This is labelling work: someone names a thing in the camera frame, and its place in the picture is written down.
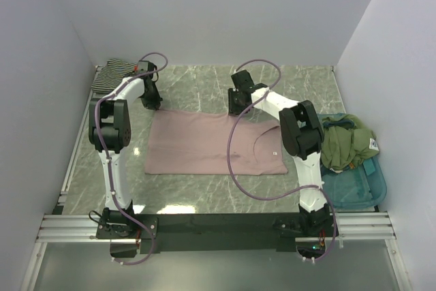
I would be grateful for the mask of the pink tank top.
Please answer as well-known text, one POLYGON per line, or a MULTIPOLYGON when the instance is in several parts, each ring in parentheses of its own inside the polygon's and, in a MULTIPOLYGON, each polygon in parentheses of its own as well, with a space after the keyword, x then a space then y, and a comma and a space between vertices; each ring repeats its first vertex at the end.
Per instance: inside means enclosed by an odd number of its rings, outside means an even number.
POLYGON ((238 121, 226 113, 159 110, 153 117, 147 174, 285 174, 276 120, 238 121))

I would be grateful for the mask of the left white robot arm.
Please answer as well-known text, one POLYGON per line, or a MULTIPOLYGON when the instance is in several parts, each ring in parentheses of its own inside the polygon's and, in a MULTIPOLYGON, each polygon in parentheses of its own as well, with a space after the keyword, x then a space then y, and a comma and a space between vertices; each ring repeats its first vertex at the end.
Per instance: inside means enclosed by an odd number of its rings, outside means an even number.
POLYGON ((101 238, 153 238, 155 223, 147 228, 139 223, 127 186, 126 152, 131 141, 129 106, 140 99, 149 110, 158 110, 162 101, 154 76, 157 66, 139 61, 113 91, 89 104, 89 141, 102 163, 105 207, 99 214, 97 235, 101 238))

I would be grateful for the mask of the black base beam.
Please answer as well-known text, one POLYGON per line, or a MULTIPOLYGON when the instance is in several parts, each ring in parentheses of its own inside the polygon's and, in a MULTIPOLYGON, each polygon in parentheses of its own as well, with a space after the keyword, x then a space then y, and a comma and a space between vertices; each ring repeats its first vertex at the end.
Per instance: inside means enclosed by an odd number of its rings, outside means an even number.
POLYGON ((294 252, 298 238, 338 235, 330 215, 300 213, 138 214, 141 226, 121 215, 99 223, 98 240, 131 239, 141 254, 149 250, 258 250, 294 252))

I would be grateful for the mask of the green tank top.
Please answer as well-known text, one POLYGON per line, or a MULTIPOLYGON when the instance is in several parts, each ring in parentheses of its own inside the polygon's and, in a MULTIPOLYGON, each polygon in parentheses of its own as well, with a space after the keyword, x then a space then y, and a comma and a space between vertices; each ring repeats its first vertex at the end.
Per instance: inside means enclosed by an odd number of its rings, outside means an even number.
POLYGON ((335 173, 353 170, 379 154, 375 132, 352 114, 319 114, 324 141, 320 161, 335 173))

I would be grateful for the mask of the teal plastic bin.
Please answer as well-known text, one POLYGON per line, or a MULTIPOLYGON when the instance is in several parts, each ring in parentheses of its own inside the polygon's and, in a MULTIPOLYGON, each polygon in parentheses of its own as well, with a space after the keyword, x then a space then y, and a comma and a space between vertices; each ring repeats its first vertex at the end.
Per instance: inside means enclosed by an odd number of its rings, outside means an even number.
POLYGON ((377 155, 341 173, 326 169, 321 162, 320 166, 324 190, 336 209, 372 209, 386 197, 387 186, 377 155))

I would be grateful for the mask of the aluminium rail frame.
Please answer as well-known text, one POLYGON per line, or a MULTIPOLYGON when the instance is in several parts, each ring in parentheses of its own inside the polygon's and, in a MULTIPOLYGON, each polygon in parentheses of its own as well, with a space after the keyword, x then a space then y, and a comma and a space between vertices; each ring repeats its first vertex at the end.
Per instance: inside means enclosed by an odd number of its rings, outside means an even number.
MULTIPOLYGON (((295 211, 290 194, 297 176, 241 176, 253 194, 280 200, 250 199, 224 175, 147 175, 144 161, 153 112, 131 106, 133 136, 127 155, 127 181, 135 209, 145 213, 267 213, 295 211)), ((78 137, 61 189, 63 213, 43 220, 29 265, 28 290, 396 290, 387 213, 338 214, 336 247, 320 262, 303 262, 295 253, 273 250, 166 252, 143 264, 123 267, 110 261, 109 245, 96 241, 86 218, 103 207, 103 173, 88 144, 78 137)))

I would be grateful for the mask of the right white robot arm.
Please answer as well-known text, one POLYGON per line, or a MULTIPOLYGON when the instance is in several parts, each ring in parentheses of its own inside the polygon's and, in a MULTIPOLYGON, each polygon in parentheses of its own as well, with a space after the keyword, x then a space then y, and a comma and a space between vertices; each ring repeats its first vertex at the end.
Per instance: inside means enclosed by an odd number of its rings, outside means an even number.
POLYGON ((229 113, 241 118, 257 108, 278 120, 283 146, 296 166, 299 214, 281 223, 280 229, 298 236, 318 235, 332 225, 332 218, 320 169, 324 133, 313 104, 288 99, 263 83, 255 84, 247 70, 235 72, 231 78, 234 87, 228 89, 229 113))

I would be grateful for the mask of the striped folded tank top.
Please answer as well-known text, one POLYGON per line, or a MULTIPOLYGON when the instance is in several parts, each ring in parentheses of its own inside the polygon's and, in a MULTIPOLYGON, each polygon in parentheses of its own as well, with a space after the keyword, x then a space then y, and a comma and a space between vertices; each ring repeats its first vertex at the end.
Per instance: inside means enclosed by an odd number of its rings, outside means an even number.
POLYGON ((110 59, 97 73, 93 81, 91 90, 98 94, 108 94, 113 92, 123 81, 126 75, 133 72, 134 63, 129 63, 120 59, 110 59))

